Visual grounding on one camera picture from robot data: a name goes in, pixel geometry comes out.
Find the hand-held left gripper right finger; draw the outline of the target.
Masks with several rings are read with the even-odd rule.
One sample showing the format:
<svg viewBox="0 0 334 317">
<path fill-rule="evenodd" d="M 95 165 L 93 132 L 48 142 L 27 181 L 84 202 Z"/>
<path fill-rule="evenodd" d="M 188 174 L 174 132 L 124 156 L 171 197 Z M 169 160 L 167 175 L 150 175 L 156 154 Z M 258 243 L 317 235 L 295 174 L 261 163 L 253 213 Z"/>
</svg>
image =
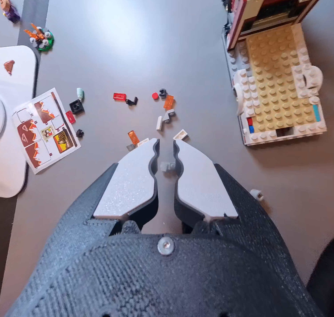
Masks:
<svg viewBox="0 0 334 317">
<path fill-rule="evenodd" d="M 175 140 L 174 158 L 178 180 L 175 197 L 183 210 L 177 215 L 182 222 L 211 222 L 238 213 L 219 173 L 209 157 L 182 140 Z"/>
</svg>

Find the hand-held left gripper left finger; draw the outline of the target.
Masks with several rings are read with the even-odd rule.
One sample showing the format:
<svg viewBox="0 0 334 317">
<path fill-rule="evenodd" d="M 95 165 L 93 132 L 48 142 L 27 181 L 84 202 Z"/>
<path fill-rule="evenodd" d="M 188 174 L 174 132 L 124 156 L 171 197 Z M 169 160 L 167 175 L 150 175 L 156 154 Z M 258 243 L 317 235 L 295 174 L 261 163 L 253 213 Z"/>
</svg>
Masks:
<svg viewBox="0 0 334 317">
<path fill-rule="evenodd" d="M 152 138 L 117 163 L 93 213 L 96 219 L 128 220 L 154 202 L 159 150 L 160 140 Z"/>
</svg>

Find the toy brick camper van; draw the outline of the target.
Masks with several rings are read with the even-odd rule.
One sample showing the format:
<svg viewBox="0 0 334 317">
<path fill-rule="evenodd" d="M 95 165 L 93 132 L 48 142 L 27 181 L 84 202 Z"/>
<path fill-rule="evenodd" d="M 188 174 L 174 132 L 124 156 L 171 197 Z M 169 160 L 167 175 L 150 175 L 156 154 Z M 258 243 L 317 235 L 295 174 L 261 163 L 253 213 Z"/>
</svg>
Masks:
<svg viewBox="0 0 334 317">
<path fill-rule="evenodd" d="M 327 131 L 301 26 L 319 0 L 221 0 L 222 41 L 245 146 Z"/>
</svg>

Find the black square toy plate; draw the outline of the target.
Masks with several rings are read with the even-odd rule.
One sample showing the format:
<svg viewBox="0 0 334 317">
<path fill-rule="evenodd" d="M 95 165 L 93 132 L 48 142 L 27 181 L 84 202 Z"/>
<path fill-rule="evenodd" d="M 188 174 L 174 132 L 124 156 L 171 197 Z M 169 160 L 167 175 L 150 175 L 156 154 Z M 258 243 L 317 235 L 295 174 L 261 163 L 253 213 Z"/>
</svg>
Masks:
<svg viewBox="0 0 334 317">
<path fill-rule="evenodd" d="M 83 104 L 80 99 L 71 102 L 69 106 L 73 115 L 78 115 L 85 112 Z"/>
</svg>

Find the sticker sheet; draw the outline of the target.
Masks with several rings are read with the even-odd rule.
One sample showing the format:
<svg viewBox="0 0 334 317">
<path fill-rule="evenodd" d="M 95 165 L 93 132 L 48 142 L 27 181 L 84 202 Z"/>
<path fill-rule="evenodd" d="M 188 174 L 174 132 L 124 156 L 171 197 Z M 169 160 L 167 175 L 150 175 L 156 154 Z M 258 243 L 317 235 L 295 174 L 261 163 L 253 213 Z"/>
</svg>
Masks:
<svg viewBox="0 0 334 317">
<path fill-rule="evenodd" d="M 16 106 L 12 121 L 34 174 L 81 148 L 56 88 Z"/>
</svg>

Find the white round object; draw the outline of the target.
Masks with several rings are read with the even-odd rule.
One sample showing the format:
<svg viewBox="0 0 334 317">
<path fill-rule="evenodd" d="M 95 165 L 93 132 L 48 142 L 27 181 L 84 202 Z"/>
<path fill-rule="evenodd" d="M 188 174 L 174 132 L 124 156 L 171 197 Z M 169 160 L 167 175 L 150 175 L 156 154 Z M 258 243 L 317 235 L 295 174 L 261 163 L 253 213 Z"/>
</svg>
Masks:
<svg viewBox="0 0 334 317">
<path fill-rule="evenodd" d="M 6 107 L 2 99 L 0 99 L 0 138 L 2 138 L 7 123 Z"/>
</svg>

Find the dark cloth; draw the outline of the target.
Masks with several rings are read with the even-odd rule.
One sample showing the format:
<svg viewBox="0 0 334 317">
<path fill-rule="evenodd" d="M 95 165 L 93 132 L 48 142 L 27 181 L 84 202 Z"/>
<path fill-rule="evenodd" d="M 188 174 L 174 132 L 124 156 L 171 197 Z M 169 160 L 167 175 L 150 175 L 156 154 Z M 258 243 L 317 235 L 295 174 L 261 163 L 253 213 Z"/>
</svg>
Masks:
<svg viewBox="0 0 334 317">
<path fill-rule="evenodd" d="M 307 290 L 324 316 L 334 316 L 334 240 L 321 253 L 307 283 Z"/>
</svg>

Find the white rounded board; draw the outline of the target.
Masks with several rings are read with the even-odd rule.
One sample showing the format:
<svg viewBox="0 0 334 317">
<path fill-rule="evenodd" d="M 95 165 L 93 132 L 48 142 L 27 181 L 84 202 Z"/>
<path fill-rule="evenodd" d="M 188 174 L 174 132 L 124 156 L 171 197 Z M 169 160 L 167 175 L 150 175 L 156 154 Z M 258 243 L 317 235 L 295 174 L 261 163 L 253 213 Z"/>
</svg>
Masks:
<svg viewBox="0 0 334 317">
<path fill-rule="evenodd" d="M 10 76 L 3 64 L 14 60 Z M 25 45 L 0 48 L 0 98 L 3 100 L 7 123 L 0 139 L 0 196 L 11 198 L 22 189 L 26 177 L 26 159 L 12 121 L 16 106 L 34 96 L 36 56 Z"/>
</svg>

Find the toy brick campfire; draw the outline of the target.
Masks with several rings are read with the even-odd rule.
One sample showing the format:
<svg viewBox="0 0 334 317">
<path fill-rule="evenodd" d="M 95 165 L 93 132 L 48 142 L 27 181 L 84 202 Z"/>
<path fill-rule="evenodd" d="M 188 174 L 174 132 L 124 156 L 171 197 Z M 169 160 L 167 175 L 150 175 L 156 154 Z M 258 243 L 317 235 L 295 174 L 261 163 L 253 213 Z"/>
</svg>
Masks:
<svg viewBox="0 0 334 317">
<path fill-rule="evenodd" d="M 30 43 L 39 52 L 48 52 L 52 50 L 54 45 L 54 36 L 48 29 L 39 27 L 31 23 L 33 31 L 24 30 L 29 36 Z"/>
</svg>

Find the toy minifigure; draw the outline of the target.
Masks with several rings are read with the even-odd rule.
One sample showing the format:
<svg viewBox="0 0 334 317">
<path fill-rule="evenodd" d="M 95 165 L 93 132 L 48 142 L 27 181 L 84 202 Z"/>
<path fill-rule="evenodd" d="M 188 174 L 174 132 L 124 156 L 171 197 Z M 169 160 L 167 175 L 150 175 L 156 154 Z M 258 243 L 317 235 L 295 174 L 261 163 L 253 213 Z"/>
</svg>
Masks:
<svg viewBox="0 0 334 317">
<path fill-rule="evenodd" d="M 1 9 L 3 15 L 13 24 L 17 24 L 21 21 L 21 17 L 18 13 L 18 10 L 13 5 L 11 0 L 0 0 Z"/>
</svg>

